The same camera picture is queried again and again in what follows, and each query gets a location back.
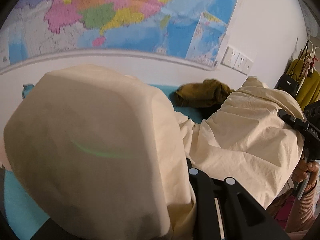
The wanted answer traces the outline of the pink sleeved right forearm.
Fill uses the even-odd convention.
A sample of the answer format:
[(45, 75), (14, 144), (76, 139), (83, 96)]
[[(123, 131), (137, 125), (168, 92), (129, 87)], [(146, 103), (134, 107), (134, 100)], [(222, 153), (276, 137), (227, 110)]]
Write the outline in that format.
[(316, 220), (315, 195), (316, 186), (303, 194), (301, 200), (295, 199), (284, 231), (290, 239), (302, 239)]

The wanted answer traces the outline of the right hand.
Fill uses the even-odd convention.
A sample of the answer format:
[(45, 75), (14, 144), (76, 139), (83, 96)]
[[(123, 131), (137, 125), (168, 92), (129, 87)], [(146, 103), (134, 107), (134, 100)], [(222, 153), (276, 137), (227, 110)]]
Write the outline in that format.
[(307, 180), (308, 183), (306, 185), (304, 193), (308, 193), (315, 187), (318, 173), (319, 163), (317, 163), (316, 161), (307, 163), (304, 160), (304, 156), (302, 156), (292, 173), (291, 179), (294, 183), (301, 183), (304, 180)]

